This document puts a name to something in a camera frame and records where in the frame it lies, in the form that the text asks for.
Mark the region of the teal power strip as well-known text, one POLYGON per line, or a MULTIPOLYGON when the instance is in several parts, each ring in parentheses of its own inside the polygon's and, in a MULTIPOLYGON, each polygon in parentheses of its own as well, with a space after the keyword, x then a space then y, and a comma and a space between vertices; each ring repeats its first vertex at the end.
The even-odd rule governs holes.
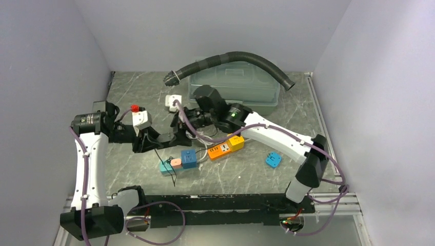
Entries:
POLYGON ((181 169, 174 169, 174 168, 172 168, 171 165, 170 165, 170 161, 171 161, 171 159, 165 160, 165 161, 162 161, 159 164, 159 170, 160 170, 160 173, 162 175, 164 175, 164 176, 173 175, 174 176, 175 174, 178 174, 180 172, 185 171, 184 168, 181 168, 181 169))

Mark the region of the pink small block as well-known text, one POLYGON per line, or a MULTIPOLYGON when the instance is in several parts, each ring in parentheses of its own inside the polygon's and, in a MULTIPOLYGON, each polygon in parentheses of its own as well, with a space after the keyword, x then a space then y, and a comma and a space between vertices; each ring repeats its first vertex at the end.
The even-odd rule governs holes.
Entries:
POLYGON ((171 159, 170 165, 174 169, 181 169, 183 167, 182 166, 182 160, 180 158, 171 159))

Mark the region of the orange power strip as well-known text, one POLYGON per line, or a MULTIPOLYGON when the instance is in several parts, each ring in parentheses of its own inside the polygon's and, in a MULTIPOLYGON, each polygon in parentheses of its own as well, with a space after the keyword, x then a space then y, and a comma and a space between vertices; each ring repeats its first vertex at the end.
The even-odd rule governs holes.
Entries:
POLYGON ((222 158, 232 152, 228 143, 221 143, 207 150, 207 154, 210 160, 216 160, 222 158))

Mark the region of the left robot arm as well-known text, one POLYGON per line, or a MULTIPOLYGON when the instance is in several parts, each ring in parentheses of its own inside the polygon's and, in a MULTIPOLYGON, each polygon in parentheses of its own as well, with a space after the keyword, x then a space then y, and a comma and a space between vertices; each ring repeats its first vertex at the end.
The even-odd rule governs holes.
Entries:
POLYGON ((108 199, 105 190, 106 152, 110 143, 131 144, 133 153, 190 146, 186 129, 175 117, 172 132, 161 134, 152 127, 144 107, 132 105, 133 123, 123 123, 125 113, 108 101, 96 101, 91 113, 77 115, 69 127, 77 154, 75 191, 69 212, 60 215, 63 229, 89 245, 91 239, 109 238, 126 228, 126 217, 143 214, 153 206, 140 186, 129 186, 108 199))

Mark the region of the blue cube socket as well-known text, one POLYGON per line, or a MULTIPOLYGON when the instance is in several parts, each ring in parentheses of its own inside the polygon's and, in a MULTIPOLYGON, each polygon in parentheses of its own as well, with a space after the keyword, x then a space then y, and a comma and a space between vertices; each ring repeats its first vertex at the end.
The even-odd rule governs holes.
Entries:
POLYGON ((197 157, 195 150, 182 150, 181 161, 183 169, 197 168, 197 157))

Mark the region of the yellow cube socket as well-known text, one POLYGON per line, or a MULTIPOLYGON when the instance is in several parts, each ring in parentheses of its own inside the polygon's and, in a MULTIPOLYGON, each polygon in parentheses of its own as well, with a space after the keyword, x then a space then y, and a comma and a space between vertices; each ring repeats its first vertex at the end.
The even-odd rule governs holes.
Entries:
POLYGON ((244 147, 245 139, 242 136, 233 136, 226 141, 231 152, 238 151, 244 147))

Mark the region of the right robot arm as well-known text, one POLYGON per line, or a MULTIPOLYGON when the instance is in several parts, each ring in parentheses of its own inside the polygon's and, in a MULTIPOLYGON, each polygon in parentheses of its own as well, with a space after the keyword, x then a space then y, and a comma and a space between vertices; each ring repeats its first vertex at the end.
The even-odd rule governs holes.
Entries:
POLYGON ((192 114, 181 105, 180 95, 168 95, 165 105, 192 134, 203 138, 198 128, 214 125, 228 136, 216 141, 225 141, 233 136, 242 136, 265 144, 297 162, 300 167, 290 181, 283 198, 283 207, 294 213, 302 207, 308 193, 319 187, 328 161, 332 158, 326 149, 322 135, 309 137, 281 127, 238 103, 228 104, 217 89, 203 85, 194 92, 198 104, 192 114))

